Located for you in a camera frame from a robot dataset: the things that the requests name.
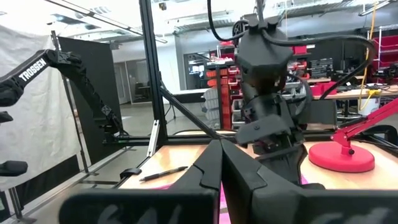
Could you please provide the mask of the wooden workbench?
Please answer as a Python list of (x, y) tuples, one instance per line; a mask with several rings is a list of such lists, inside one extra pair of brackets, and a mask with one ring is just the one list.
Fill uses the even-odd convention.
[[(378, 95), (373, 95), (373, 97), (377, 96), (397, 96), (398, 95), (398, 85), (390, 85), (389, 88), (386, 86), (379, 87), (381, 89), (381, 92)], [(369, 89), (363, 89), (362, 91), (360, 89), (358, 90), (349, 90), (349, 91), (344, 91), (341, 93), (337, 93), (334, 95), (328, 95), (325, 99), (326, 100), (331, 100), (331, 99), (357, 99), (360, 96), (360, 93), (362, 93), (363, 98), (368, 97), (368, 91)]]

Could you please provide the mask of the black room divider panel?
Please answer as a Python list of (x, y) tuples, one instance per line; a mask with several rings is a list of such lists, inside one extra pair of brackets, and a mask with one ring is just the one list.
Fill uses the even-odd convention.
[[(113, 55), (109, 44), (59, 37), (61, 49), (81, 57), (87, 77), (100, 98), (121, 118)], [(104, 131), (95, 124), (93, 112), (74, 83), (71, 84), (88, 155), (92, 164), (120, 149), (117, 145), (104, 145)]]

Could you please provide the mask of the white cloth curtain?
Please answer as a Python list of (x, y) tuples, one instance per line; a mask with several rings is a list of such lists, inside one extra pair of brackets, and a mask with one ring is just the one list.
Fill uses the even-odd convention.
[[(49, 34), (0, 25), (0, 77), (38, 50), (52, 49)], [(0, 125), (0, 163), (25, 161), (18, 177), (0, 177), (0, 190), (22, 184), (80, 152), (74, 117), (60, 72), (46, 68), (6, 111), (13, 121)]]

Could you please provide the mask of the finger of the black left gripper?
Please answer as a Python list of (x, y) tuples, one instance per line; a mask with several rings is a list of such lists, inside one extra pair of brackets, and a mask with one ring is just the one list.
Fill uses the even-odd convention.
[(308, 152), (306, 147), (301, 144), (294, 146), (292, 152), (289, 154), (289, 181), (294, 184), (302, 183), (301, 165), (307, 157)]
[(257, 156), (255, 160), (285, 180), (290, 180), (289, 167), (285, 164), (285, 157), (281, 156), (278, 152), (267, 152)]

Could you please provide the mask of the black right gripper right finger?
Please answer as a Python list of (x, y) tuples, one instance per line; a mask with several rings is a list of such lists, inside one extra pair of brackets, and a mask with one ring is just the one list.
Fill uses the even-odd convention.
[(398, 190), (305, 189), (223, 140), (232, 224), (398, 224)]

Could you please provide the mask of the white bucket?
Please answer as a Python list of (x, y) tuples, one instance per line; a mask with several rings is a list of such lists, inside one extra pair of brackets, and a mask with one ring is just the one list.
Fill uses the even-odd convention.
[(369, 115), (380, 107), (380, 98), (369, 98), (358, 100), (358, 113)]

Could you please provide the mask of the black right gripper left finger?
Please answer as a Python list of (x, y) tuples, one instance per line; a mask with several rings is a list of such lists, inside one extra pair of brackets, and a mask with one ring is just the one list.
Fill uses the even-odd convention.
[(218, 224), (222, 160), (213, 140), (165, 190), (83, 190), (63, 202), (59, 224)]

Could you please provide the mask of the red desk lamp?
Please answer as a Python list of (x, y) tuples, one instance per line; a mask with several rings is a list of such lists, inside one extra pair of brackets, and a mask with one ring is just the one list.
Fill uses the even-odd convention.
[(398, 98), (367, 116), (342, 124), (332, 135), (330, 142), (315, 144), (308, 150), (309, 161), (318, 167), (336, 172), (362, 173), (373, 170), (373, 154), (362, 147), (353, 146), (351, 138), (396, 112)]

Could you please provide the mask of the black metal rig frame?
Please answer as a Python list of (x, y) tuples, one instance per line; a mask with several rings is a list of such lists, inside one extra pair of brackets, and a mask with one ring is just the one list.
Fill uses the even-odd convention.
[[(147, 71), (149, 73), (149, 82), (152, 93), (152, 109), (155, 121), (156, 134), (146, 136), (142, 141), (149, 146), (149, 155), (135, 168), (125, 170), (121, 173), (121, 180), (114, 186), (120, 188), (128, 180), (138, 177), (142, 166), (164, 145), (173, 143), (178, 145), (202, 145), (208, 144), (211, 140), (229, 139), (234, 141), (231, 135), (224, 136), (209, 128), (205, 123), (200, 121), (196, 116), (189, 112), (171, 93), (162, 86), (161, 74), (159, 70), (157, 48), (155, 44), (154, 25), (152, 20), (152, 9), (149, 0), (139, 0), (139, 9), (141, 14), (141, 22), (144, 31), (144, 47), (147, 59)], [(177, 107), (190, 121), (192, 121), (203, 132), (202, 135), (184, 136), (180, 139), (170, 140), (167, 134), (164, 115), (163, 97), (166, 97), (172, 105)]]

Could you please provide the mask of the red parts bin rack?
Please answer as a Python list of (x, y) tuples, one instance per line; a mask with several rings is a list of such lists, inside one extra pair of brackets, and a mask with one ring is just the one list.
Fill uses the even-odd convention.
[(233, 101), (241, 99), (241, 79), (234, 56), (236, 47), (233, 41), (220, 42), (210, 53), (210, 61), (205, 64), (205, 80), (208, 89), (203, 94), (205, 115), (216, 129), (233, 128)]

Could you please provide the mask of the thick matte black pen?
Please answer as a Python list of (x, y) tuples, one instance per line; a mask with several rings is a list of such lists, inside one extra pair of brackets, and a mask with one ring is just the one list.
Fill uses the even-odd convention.
[(188, 166), (181, 166), (181, 167), (174, 168), (174, 169), (167, 170), (167, 171), (163, 171), (163, 172), (160, 172), (160, 173), (157, 173), (157, 174), (148, 175), (148, 176), (145, 176), (145, 177), (141, 178), (140, 181), (141, 182), (146, 182), (146, 181), (158, 179), (160, 177), (164, 177), (164, 176), (167, 176), (167, 175), (170, 175), (170, 174), (181, 172), (181, 171), (183, 171), (183, 170), (185, 170), (187, 168), (188, 168)]

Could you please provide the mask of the shelf with red crates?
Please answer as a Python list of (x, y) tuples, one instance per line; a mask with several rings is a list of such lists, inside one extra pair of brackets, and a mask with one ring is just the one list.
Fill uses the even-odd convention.
[(373, 32), (367, 31), (367, 35), (372, 36), (376, 48), (371, 69), (383, 71), (393, 64), (398, 64), (398, 24), (377, 27)]

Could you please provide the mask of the pink-lidded clear supply box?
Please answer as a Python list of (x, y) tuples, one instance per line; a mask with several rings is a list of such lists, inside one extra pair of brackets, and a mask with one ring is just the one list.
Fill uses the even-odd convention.
[[(301, 181), (302, 184), (308, 184), (308, 181), (306, 180), (306, 178), (302, 175), (301, 176)], [(154, 189), (168, 189), (171, 186), (171, 184), (167, 184), (167, 185), (163, 185), (160, 187), (156, 187)], [(220, 215), (219, 215), (219, 224), (231, 224), (231, 220), (229, 217), (229, 213), (228, 213), (228, 207), (227, 207), (227, 203), (226, 203), (226, 198), (224, 195), (224, 188), (223, 185), (221, 184), (221, 192), (220, 192)]]

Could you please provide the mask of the thin metal stand pole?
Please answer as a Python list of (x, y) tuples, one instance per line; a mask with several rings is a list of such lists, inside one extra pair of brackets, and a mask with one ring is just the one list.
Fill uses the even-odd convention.
[[(52, 38), (52, 42), (53, 42), (53, 45), (55, 47), (55, 50), (56, 51), (60, 51), (61, 47), (60, 47), (56, 32), (54, 30), (51, 30), (51, 38)], [(69, 103), (70, 109), (72, 111), (72, 117), (73, 117), (73, 121), (74, 121), (74, 124), (75, 124), (75, 129), (76, 129), (76, 133), (77, 133), (78, 142), (79, 142), (79, 145), (80, 145), (80, 156), (81, 156), (81, 161), (83, 163), (83, 170), (84, 170), (84, 172), (86, 174), (90, 175), (90, 172), (89, 172), (89, 169), (88, 169), (88, 164), (87, 164), (86, 157), (85, 157), (85, 152), (84, 152), (84, 149), (83, 149), (83, 144), (82, 144), (81, 137), (80, 137), (80, 132), (79, 132), (79, 129), (78, 129), (78, 123), (77, 123), (77, 120), (76, 120), (75, 114), (74, 114), (74, 107), (73, 107), (73, 104), (72, 104), (73, 103), (73, 101), (72, 101), (73, 98), (71, 97), (71, 94), (70, 94), (70, 91), (69, 91), (70, 85), (68, 84), (68, 78), (62, 77), (62, 80), (63, 80), (63, 85), (64, 85), (64, 88), (65, 88), (65, 91), (66, 91), (66, 95), (67, 95), (67, 98), (68, 98), (68, 103)]]

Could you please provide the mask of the red storage bin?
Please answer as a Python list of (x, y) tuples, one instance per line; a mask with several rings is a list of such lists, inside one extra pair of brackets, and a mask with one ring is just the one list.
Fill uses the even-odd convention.
[(310, 86), (313, 96), (322, 96), (335, 82), (319, 82)]

